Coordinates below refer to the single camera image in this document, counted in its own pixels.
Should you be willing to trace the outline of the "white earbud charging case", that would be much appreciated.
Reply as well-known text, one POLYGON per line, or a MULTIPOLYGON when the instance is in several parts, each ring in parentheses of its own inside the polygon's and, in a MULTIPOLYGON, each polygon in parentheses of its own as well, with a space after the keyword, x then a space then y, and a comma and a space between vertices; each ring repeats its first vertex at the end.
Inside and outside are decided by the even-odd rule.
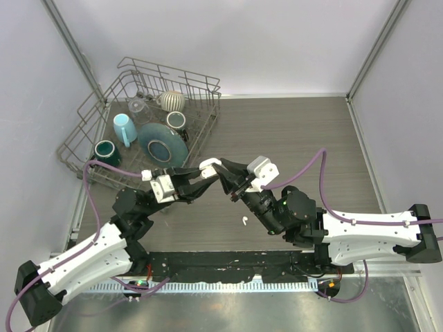
POLYGON ((211 178, 213 176, 217 175, 217 172, 214 168, 214 165, 222 165, 222 162, 217 158, 209 158, 206 160, 203 160, 199 164, 199 171, 200 171, 200 177, 202 179, 211 178))

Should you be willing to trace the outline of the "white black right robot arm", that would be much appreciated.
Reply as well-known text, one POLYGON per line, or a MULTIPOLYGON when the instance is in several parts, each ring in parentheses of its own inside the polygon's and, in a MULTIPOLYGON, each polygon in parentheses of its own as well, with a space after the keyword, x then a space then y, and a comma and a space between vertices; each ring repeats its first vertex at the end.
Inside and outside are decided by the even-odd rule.
POLYGON ((270 235, 299 248, 313 248, 312 263, 320 273, 364 259, 401 255, 415 264, 442 261, 425 205, 394 214, 328 212, 297 187, 287 185, 280 199, 265 189, 279 174, 268 158, 248 165, 214 159, 202 171, 218 176, 232 201, 241 200, 270 235))

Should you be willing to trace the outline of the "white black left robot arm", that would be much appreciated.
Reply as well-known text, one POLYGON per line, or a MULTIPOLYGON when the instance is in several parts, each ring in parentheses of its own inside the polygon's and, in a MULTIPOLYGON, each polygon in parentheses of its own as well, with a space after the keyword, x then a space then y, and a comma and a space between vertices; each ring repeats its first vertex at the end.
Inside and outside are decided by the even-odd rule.
POLYGON ((89 238, 40 264, 28 260, 18 267, 7 331, 12 329, 12 312, 18 304, 34 329, 97 282, 125 273, 142 275, 149 255, 138 241, 153 225, 150 216, 173 203, 193 202, 219 178, 214 165, 146 169, 133 176, 148 182, 150 190, 121 189, 113 205, 114 216, 106 223, 98 222, 89 238))

